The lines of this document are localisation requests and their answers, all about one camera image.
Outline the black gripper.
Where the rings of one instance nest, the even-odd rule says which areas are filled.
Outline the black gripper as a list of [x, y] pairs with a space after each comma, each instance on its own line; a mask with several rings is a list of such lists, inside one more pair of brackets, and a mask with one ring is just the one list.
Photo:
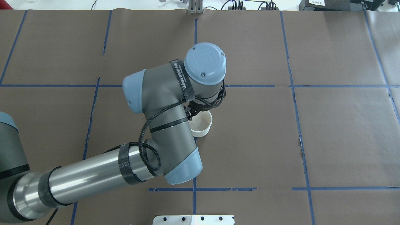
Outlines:
[[190, 101], [187, 106], [184, 106], [184, 111], [189, 121], [191, 121], [192, 118], [200, 112], [205, 112], [208, 110], [210, 110], [209, 106], [206, 104], [198, 104], [195, 101]]

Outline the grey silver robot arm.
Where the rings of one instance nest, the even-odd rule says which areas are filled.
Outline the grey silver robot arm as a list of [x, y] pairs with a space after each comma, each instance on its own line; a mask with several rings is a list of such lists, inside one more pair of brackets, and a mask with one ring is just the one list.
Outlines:
[[128, 75], [121, 90], [126, 107], [142, 116], [137, 132], [128, 128], [124, 143], [45, 172], [31, 171], [14, 119], [1, 112], [1, 223], [34, 221], [156, 177], [177, 185], [198, 176], [203, 165], [189, 121], [221, 105], [226, 67], [225, 51], [201, 42], [184, 59]]

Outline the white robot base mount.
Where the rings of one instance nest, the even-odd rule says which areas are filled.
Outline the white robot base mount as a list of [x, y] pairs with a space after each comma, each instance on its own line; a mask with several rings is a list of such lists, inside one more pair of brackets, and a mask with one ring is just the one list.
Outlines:
[[235, 225], [234, 215], [159, 215], [153, 225]]

